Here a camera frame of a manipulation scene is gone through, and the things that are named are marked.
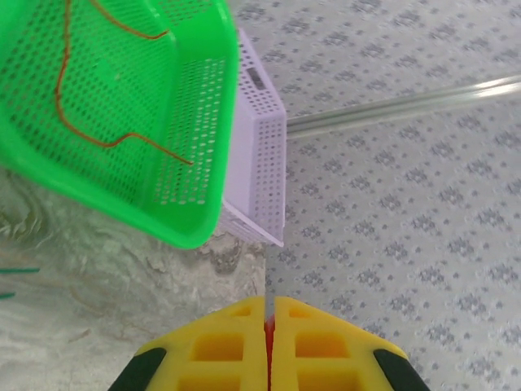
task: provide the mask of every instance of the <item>purple basket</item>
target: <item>purple basket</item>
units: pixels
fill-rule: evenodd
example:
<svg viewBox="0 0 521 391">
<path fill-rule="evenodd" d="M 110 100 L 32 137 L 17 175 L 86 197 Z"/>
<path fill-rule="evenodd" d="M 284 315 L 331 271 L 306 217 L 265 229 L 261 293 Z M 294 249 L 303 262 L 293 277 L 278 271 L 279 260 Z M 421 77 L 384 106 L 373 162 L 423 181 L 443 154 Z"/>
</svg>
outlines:
<svg viewBox="0 0 521 391">
<path fill-rule="evenodd" d="M 287 114 L 252 44 L 239 34 L 239 93 L 219 227 L 282 247 Z"/>
</svg>

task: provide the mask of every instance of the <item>white marble surface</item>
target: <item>white marble surface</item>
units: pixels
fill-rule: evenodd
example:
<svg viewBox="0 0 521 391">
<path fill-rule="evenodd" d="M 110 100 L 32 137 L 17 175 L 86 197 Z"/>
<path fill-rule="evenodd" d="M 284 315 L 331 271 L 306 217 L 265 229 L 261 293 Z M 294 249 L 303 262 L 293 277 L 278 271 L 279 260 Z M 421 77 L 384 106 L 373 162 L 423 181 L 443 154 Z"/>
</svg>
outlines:
<svg viewBox="0 0 521 391">
<path fill-rule="evenodd" d="M 263 295 L 261 246 L 182 251 L 0 169 L 0 389 L 102 390 L 144 342 Z"/>
</svg>

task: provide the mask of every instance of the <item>red part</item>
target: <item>red part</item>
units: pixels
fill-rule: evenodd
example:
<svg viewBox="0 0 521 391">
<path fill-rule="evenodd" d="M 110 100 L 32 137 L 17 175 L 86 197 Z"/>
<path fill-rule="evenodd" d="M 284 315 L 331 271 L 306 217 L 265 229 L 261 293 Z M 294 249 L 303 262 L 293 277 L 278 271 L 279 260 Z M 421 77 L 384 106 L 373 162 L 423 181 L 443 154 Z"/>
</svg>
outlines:
<svg viewBox="0 0 521 391">
<path fill-rule="evenodd" d="M 275 315 L 264 323 L 264 333 L 266 334 L 266 353 L 268 356 L 268 391 L 271 390 L 271 359 L 274 351 L 275 334 Z"/>
</svg>

